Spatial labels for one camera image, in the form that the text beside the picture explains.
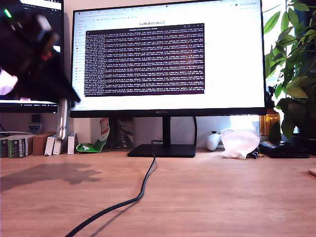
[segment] desk surface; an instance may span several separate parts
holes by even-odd
[[[144,198],[78,237],[302,237],[316,234],[316,159],[158,158]],[[139,193],[152,158],[126,152],[1,159],[1,236],[63,237]]]

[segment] monitor screen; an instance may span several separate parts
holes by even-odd
[[[64,55],[64,6],[62,0],[20,0],[24,10],[31,14],[43,14],[59,35],[54,50]],[[52,113],[57,112],[57,104],[47,101],[32,101],[29,98],[8,98],[18,78],[5,71],[0,72],[0,111],[12,113]]]
[[[76,10],[72,117],[265,113],[260,0]]]

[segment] white plastic bag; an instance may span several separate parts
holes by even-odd
[[[223,157],[246,159],[247,154],[256,149],[260,136],[251,129],[224,129],[221,131],[225,151]]]

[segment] black cable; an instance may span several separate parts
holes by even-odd
[[[197,140],[198,140],[198,123],[197,123],[197,117],[193,117],[194,119],[194,145],[197,147]]]
[[[139,201],[143,196],[144,196],[144,193],[145,193],[145,186],[146,186],[146,182],[147,182],[147,179],[153,169],[153,166],[156,162],[156,156],[155,156],[155,153],[154,153],[154,142],[160,142],[158,140],[153,140],[152,141],[152,146],[153,146],[153,157],[154,157],[154,160],[151,164],[151,166],[149,167],[146,175],[145,175],[145,178],[143,180],[143,184],[142,184],[142,188],[140,190],[140,193],[138,194],[137,197],[133,198],[133,199],[130,199],[128,201],[124,201],[124,202],[121,202],[119,204],[116,204],[116,205],[113,205],[107,209],[104,209],[103,211],[100,211],[99,213],[95,214],[94,216],[91,216],[89,219],[85,220],[84,222],[82,222],[80,225],[78,225],[76,228],[74,228],[71,232],[69,232],[69,234],[67,234],[65,237],[73,237],[75,234],[77,234],[79,231],[81,231],[84,227],[86,227],[87,225],[89,225],[91,222],[95,221],[96,219],[98,219],[99,217],[109,213],[110,211],[113,211],[115,209],[118,209],[122,206],[126,206],[126,205],[129,205],[129,204],[132,204],[133,202],[136,202],[136,201]]]
[[[2,127],[1,123],[0,123],[0,128],[1,128],[3,131],[7,132],[7,130],[5,130],[5,129]],[[3,133],[3,134],[4,134],[4,136],[6,136],[6,137],[10,136],[10,133]]]

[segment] white cable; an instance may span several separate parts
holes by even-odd
[[[20,134],[34,135],[33,133],[29,133],[29,132],[17,132],[17,131],[0,132],[0,134],[1,134],[1,133],[20,133]]]

